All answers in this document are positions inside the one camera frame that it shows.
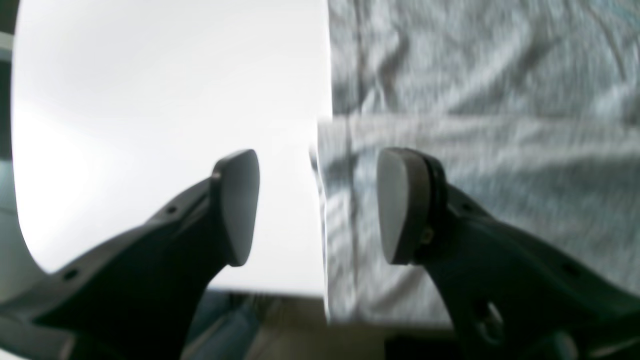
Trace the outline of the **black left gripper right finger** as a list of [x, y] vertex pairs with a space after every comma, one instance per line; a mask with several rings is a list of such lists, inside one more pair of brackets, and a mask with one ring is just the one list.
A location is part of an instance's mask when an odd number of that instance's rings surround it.
[[437, 158], [384, 148], [375, 181], [386, 261], [425, 270], [467, 359], [639, 358], [637, 296], [494, 218]]

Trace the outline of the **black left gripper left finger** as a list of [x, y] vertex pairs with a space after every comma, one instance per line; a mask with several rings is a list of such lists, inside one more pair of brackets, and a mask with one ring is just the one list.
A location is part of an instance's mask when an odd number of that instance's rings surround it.
[[251, 149], [146, 223], [1, 303], [1, 348], [31, 360], [178, 360], [208, 284], [246, 264], [260, 184]]

